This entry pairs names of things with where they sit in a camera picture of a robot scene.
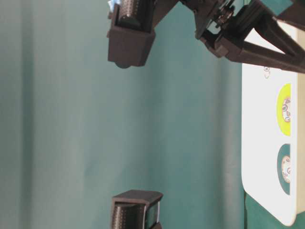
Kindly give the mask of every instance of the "green surface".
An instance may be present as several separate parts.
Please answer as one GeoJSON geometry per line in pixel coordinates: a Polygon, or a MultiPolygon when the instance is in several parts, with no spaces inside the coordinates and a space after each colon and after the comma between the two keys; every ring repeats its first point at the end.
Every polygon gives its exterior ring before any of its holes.
{"type": "Polygon", "coordinates": [[[247,229],[303,229],[305,226],[305,213],[297,215],[293,226],[286,227],[249,195],[246,196],[245,205],[247,229]]]}
{"type": "Polygon", "coordinates": [[[106,229],[131,188],[164,193],[165,229],[243,228],[241,65],[178,4],[147,65],[118,69],[107,8],[0,1],[0,228],[106,229]]]}
{"type": "MultiPolygon", "coordinates": [[[[275,15],[281,14],[290,7],[293,2],[291,0],[260,0],[275,15]]],[[[249,4],[251,0],[244,0],[244,4],[249,4]]]]}

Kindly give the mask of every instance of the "black robotic arm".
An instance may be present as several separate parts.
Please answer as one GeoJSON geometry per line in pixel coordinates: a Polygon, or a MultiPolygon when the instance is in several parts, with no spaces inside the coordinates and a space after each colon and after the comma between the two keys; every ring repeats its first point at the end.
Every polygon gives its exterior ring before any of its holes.
{"type": "MultiPolygon", "coordinates": [[[[291,0],[290,6],[275,15],[260,0],[252,0],[234,15],[234,0],[180,0],[194,13],[196,39],[216,57],[230,61],[305,73],[305,51],[278,25],[284,21],[305,31],[305,3],[291,0]],[[209,31],[211,22],[220,28],[209,31]],[[281,52],[246,42],[255,29],[281,52]]],[[[110,13],[108,60],[119,67],[143,66],[155,39],[154,27],[178,0],[121,0],[110,13]]]]}

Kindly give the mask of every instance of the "circular sticker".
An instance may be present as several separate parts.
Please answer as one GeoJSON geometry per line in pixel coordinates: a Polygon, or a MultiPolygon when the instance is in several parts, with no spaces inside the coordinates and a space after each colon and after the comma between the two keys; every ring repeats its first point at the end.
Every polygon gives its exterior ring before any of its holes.
{"type": "Polygon", "coordinates": [[[290,145],[284,144],[277,155],[277,175],[283,191],[290,195],[291,162],[290,145]]]}
{"type": "Polygon", "coordinates": [[[284,135],[290,136],[291,96],[290,84],[286,84],[277,98],[277,122],[284,135]]]}
{"type": "Polygon", "coordinates": [[[291,172],[290,157],[284,156],[282,159],[282,175],[287,183],[290,183],[290,172],[291,172]]]}

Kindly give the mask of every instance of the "yellow circle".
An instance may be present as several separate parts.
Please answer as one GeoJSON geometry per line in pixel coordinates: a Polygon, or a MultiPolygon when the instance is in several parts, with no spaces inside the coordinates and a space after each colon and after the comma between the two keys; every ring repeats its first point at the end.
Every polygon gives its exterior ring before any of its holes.
{"type": "Polygon", "coordinates": [[[287,111],[286,104],[287,102],[290,103],[290,84],[286,84],[280,91],[280,94],[277,98],[277,106],[276,106],[276,113],[277,113],[277,122],[284,133],[284,135],[290,136],[290,113],[287,111]]]}

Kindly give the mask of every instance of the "dark green circle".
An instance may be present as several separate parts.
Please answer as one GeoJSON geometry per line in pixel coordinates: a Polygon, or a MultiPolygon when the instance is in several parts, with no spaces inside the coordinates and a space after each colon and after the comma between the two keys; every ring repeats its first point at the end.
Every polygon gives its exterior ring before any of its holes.
{"type": "Polygon", "coordinates": [[[277,176],[280,181],[280,184],[282,186],[282,189],[284,192],[288,195],[290,195],[290,183],[287,183],[284,180],[283,174],[282,174],[282,160],[284,156],[290,157],[290,144],[285,144],[280,148],[280,151],[277,155],[277,176]]]}

